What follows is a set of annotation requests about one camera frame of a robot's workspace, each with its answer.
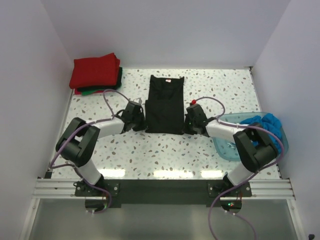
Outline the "black t shirt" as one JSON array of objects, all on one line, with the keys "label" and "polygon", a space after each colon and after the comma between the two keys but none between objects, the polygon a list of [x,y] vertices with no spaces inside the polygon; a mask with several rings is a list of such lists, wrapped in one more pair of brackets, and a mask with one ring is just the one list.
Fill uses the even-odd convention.
[{"label": "black t shirt", "polygon": [[182,135],[185,120],[185,78],[150,76],[145,101],[146,132]]}]

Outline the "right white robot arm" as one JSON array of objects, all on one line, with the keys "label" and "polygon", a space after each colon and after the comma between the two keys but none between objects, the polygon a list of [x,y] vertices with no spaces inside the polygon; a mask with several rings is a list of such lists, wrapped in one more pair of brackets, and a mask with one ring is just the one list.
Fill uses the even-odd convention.
[{"label": "right white robot arm", "polygon": [[279,155],[270,134],[259,123],[235,124],[208,118],[195,103],[187,107],[184,128],[187,134],[224,139],[235,144],[240,163],[223,177],[223,192],[235,196],[241,185]]}]

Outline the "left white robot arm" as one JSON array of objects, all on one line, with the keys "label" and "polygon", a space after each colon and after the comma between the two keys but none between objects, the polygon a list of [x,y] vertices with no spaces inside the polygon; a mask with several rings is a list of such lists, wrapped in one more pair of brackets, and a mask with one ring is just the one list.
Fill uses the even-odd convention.
[{"label": "left white robot arm", "polygon": [[87,122],[75,117],[58,140],[54,159],[61,156],[70,161],[72,167],[86,183],[86,191],[99,196],[104,190],[104,177],[95,167],[92,155],[98,139],[120,135],[130,130],[146,129],[145,115],[141,104],[129,101],[125,107],[111,118]]}]

